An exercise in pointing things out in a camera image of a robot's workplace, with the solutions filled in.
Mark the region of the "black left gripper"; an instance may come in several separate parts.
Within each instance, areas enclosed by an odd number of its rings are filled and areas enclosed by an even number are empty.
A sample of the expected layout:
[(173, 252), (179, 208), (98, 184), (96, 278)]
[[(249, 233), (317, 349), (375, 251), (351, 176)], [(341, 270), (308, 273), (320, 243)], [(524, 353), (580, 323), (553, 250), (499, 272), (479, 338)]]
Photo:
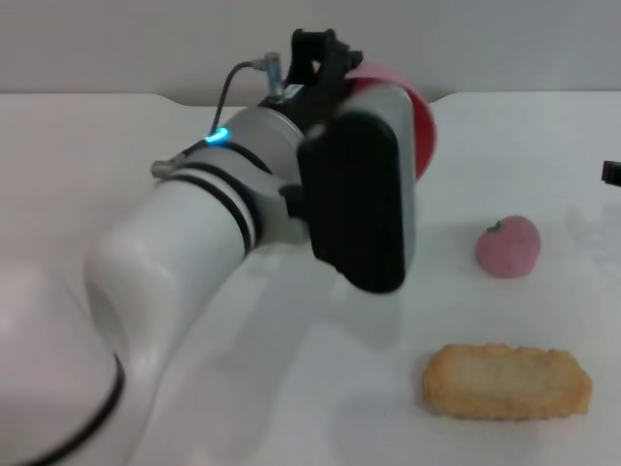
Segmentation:
[(287, 84), (302, 88), (285, 103), (285, 115), (307, 133), (329, 119), (351, 93), (346, 75), (363, 61), (363, 52), (341, 42), (333, 29), (309, 32), (297, 29), (291, 39)]

